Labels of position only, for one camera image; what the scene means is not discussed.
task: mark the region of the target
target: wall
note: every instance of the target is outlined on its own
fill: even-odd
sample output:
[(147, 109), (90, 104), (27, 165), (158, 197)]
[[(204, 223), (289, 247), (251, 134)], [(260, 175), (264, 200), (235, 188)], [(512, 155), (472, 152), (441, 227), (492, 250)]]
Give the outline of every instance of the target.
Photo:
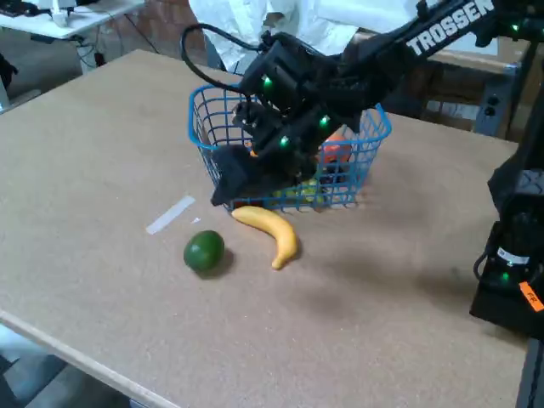
[[(175, 58), (180, 55), (179, 39), (183, 29), (196, 23), (189, 0), (148, 0), (144, 8), (129, 17), (162, 54)], [(145, 40), (124, 17), (116, 20), (116, 26), (109, 24), (103, 29), (109, 42), (118, 41), (117, 29), (126, 45), (126, 51), (131, 48), (150, 50)], [(188, 52), (199, 62), (204, 62), (205, 49), (201, 33), (194, 32), (187, 40)]]

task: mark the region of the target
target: banana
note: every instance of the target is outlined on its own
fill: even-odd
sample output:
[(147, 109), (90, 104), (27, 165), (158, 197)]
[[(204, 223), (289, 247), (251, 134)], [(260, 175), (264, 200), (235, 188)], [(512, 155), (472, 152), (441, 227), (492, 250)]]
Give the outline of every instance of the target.
[(261, 207), (236, 208), (232, 216), (245, 225), (269, 233), (276, 239), (277, 253), (272, 268), (281, 269), (298, 250), (297, 235), (292, 225), (275, 212)]

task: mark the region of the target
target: white desk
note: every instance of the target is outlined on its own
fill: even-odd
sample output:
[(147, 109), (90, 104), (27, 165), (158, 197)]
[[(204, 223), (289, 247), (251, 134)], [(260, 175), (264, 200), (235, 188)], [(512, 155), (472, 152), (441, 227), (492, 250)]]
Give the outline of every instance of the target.
[[(145, 0), (101, 0), (96, 4), (77, 7), (70, 15), (67, 27), (56, 25), (48, 14), (40, 14), (35, 17), (21, 15), (15, 18), (0, 15), (0, 27), (66, 40), (76, 34), (84, 36), (94, 27), (119, 15), (131, 13), (144, 5)], [(80, 47), (76, 51), (82, 60), (82, 73), (86, 73), (90, 69), (89, 66), (94, 65), (92, 48)], [(9, 103), (6, 90), (0, 81), (0, 114), (13, 107), (14, 103)]]

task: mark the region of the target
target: green lime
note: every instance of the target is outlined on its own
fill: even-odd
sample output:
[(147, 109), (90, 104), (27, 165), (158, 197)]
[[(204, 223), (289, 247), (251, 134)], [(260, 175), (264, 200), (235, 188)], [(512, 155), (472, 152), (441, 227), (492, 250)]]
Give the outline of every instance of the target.
[(219, 264), (224, 255), (224, 241), (215, 231), (193, 236), (184, 250), (184, 261), (196, 273), (207, 272)]

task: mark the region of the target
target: wooden table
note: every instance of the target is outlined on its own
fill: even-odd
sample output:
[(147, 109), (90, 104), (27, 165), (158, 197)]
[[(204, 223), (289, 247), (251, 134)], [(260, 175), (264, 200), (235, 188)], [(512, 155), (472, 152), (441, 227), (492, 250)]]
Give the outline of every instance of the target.
[[(136, 52), (0, 117), (0, 321), (150, 406), (512, 407), (525, 340), (468, 309), (514, 146), (393, 116), (360, 206), (291, 215), (303, 256), (275, 272), (209, 204), (199, 84)], [(234, 253), (220, 280), (184, 266), (207, 229)]]

